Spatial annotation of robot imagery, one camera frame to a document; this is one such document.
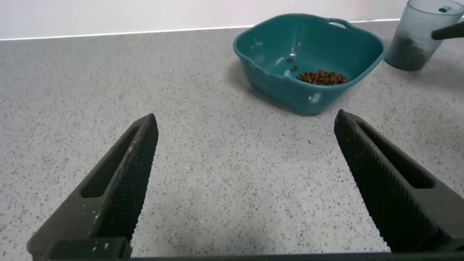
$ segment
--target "bowl rim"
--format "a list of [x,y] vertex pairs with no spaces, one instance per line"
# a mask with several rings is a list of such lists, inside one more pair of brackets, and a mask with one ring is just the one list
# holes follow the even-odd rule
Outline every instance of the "bowl rim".
[[[334,23],[338,23],[338,24],[342,24],[344,25],[346,28],[349,28],[351,30],[358,30],[358,31],[361,31],[361,32],[364,32],[364,33],[367,33],[371,36],[373,36],[375,39],[377,39],[377,41],[382,45],[382,52],[379,54],[379,56],[377,57],[377,59],[369,66],[367,67],[362,73],[360,73],[356,78],[352,79],[351,81],[347,82],[347,83],[342,83],[342,84],[337,84],[337,85],[334,85],[334,86],[323,86],[323,85],[317,85],[317,84],[313,84],[313,83],[307,83],[307,82],[304,82],[302,80],[298,80],[296,78],[293,78],[293,77],[288,77],[288,76],[283,76],[283,75],[277,75],[275,73],[269,73],[269,72],[266,72],[266,70],[262,69],[252,58],[248,57],[247,55],[243,54],[242,52],[239,51],[239,49],[237,48],[237,41],[240,39],[240,37],[242,37],[245,33],[248,33],[248,32],[251,32],[253,31],[255,28],[258,28],[259,26],[261,25],[264,25],[265,23],[267,22],[270,22],[272,20],[277,20],[279,18],[282,18],[282,17],[288,17],[288,16],[300,16],[300,17],[312,17],[312,18],[317,18],[319,20],[325,20],[327,21],[327,23],[330,23],[330,22],[334,22]],[[257,68],[258,70],[261,70],[266,76],[272,76],[272,77],[276,77],[278,78],[279,80],[282,80],[282,81],[289,81],[291,83],[295,83],[295,84],[298,84],[300,85],[301,87],[303,88],[306,88],[306,89],[311,89],[311,90],[320,90],[320,91],[337,91],[337,90],[340,90],[340,89],[344,89],[344,88],[348,88],[350,86],[353,86],[355,85],[356,83],[359,83],[368,73],[370,73],[379,63],[380,61],[384,58],[385,56],[385,53],[386,53],[386,44],[385,42],[380,38],[378,37],[376,34],[374,33],[371,33],[367,30],[364,30],[362,28],[358,28],[354,25],[352,25],[350,22],[346,21],[346,20],[343,20],[343,19],[339,19],[339,18],[325,18],[325,17],[319,17],[317,15],[313,15],[313,14],[302,14],[302,13],[291,13],[291,14],[280,14],[278,16],[275,16],[275,17],[272,17],[264,22],[261,22],[255,26],[253,26],[252,28],[249,28],[247,30],[245,30],[244,32],[240,33],[236,38],[235,40],[233,40],[233,51],[237,54],[237,56],[239,56],[241,59],[245,59],[246,61],[248,61],[249,63],[252,64],[253,67]]]

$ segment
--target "white wall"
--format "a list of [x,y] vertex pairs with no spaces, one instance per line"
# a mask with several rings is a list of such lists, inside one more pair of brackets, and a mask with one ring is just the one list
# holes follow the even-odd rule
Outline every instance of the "white wall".
[[0,0],[0,39],[255,25],[303,12],[399,18],[407,0]]

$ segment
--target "teal plastic bowl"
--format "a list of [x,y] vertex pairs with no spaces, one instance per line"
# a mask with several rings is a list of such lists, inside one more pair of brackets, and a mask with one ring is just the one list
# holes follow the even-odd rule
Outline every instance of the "teal plastic bowl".
[[[253,89],[296,113],[315,115],[377,66],[386,47],[379,37],[345,20],[284,14],[237,36],[233,50]],[[291,70],[294,65],[298,70]],[[297,79],[303,71],[315,70],[341,73],[349,82],[319,86]]]

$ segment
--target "granite countertop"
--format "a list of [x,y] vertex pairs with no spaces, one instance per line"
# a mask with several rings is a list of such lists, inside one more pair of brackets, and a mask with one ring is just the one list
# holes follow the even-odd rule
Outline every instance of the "granite countertop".
[[[395,22],[359,23],[389,39]],[[0,257],[26,241],[140,117],[159,124],[134,256],[389,248],[333,133],[364,118],[464,196],[464,41],[422,72],[382,62],[327,112],[292,114],[249,90],[244,29],[0,42]]]

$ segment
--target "textured gripper pad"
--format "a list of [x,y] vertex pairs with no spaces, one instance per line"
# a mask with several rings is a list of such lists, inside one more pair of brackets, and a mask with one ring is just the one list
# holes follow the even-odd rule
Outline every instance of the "textured gripper pad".
[[128,241],[136,228],[145,200],[154,151],[158,140],[156,121],[151,115],[142,125],[121,163],[122,175],[104,210],[96,232],[98,237],[124,236]]
[[388,160],[366,138],[363,129],[377,135],[354,115],[340,111],[336,117],[336,138],[365,206],[393,252],[418,251],[434,240],[437,227],[419,210],[410,192],[386,164]]

